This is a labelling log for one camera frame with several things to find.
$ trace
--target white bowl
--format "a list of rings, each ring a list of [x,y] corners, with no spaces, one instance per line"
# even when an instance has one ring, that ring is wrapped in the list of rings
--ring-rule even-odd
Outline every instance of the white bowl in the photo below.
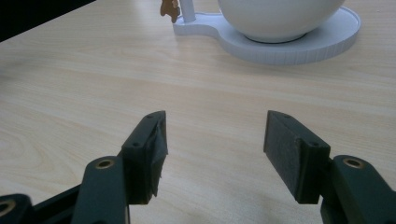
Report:
[[[300,38],[326,21],[345,0],[218,0],[231,26],[254,41]]]

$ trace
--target tan figurine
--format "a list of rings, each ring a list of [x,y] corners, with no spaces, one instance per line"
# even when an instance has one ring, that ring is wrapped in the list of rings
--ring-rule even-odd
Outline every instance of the tan figurine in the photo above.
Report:
[[[161,4],[161,16],[169,15],[172,18],[172,23],[175,23],[177,16],[180,15],[180,7],[177,0],[163,0]]]

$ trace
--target dark background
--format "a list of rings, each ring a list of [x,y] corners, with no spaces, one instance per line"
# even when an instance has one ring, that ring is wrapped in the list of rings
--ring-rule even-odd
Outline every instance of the dark background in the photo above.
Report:
[[[0,42],[95,0],[0,0]]]

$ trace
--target wooden table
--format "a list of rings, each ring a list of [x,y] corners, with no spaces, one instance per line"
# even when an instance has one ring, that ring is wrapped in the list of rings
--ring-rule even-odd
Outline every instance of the wooden table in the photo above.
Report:
[[[195,1],[196,11],[219,11]],[[262,152],[266,113],[288,113],[369,161],[396,189],[396,5],[350,0],[362,27],[347,52],[270,66],[207,36],[176,36],[160,0],[96,2],[0,43],[0,195],[34,204],[116,155],[148,113],[167,112],[159,196],[133,223],[320,223]]]

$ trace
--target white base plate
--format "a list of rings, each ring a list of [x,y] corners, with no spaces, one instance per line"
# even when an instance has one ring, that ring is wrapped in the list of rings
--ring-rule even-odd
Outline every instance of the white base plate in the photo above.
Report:
[[[334,57],[349,49],[361,28],[354,11],[340,7],[317,29],[300,39],[280,44],[264,44],[247,39],[237,32],[220,13],[195,13],[195,21],[174,23],[176,35],[209,35],[233,56],[264,64],[313,63]]]

